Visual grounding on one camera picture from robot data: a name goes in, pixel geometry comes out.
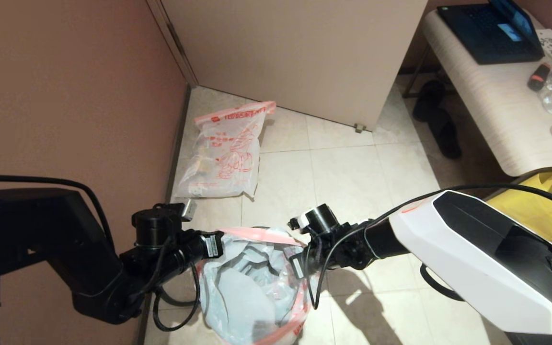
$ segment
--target slipper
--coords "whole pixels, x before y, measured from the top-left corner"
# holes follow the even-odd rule
[[[457,128],[451,115],[444,109],[434,109],[428,116],[427,123],[442,155],[447,159],[461,157],[460,144],[457,142]]]
[[[421,87],[421,91],[419,91],[419,96],[412,110],[412,116],[417,121],[426,122],[427,116],[429,116],[434,109],[438,108],[438,105],[442,102],[445,92],[444,85],[437,80],[425,83],[425,85]]]

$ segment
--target wall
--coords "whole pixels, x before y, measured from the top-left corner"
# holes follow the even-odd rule
[[[94,188],[119,253],[132,247],[131,214],[165,197],[185,89],[144,0],[0,0],[0,174]],[[0,288],[2,344],[134,341],[136,320],[75,312],[48,264]]]
[[[534,17],[541,22],[546,28],[552,29],[552,1],[547,0],[515,0],[519,6],[523,7]],[[438,6],[453,6],[453,5],[463,5],[463,4],[480,4],[483,3],[483,1],[480,0],[428,0],[427,6],[425,7],[425,12],[423,13],[423,17],[425,17],[425,14],[435,10]],[[427,44],[427,41],[423,37],[423,34],[421,33],[421,30],[417,28],[416,32],[414,33],[414,37],[412,38],[412,42],[410,43],[410,47],[408,48],[408,52],[406,53],[406,56],[403,59],[402,62],[402,68],[403,69],[413,69],[417,62],[419,57],[421,56],[421,53],[423,52],[423,49],[425,48]],[[438,60],[434,56],[433,53],[430,53],[430,56],[428,57],[427,61],[425,62],[425,66],[436,66],[438,65]]]

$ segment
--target door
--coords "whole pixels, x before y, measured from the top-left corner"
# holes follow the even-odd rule
[[[374,129],[426,0],[162,0],[199,85]]]

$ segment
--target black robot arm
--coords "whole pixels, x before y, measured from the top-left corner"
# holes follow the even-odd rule
[[[0,190],[0,276],[48,261],[69,286],[78,312],[123,323],[140,314],[145,293],[222,254],[222,233],[182,230],[189,206],[159,204],[136,212],[137,242],[118,257],[79,192]]]

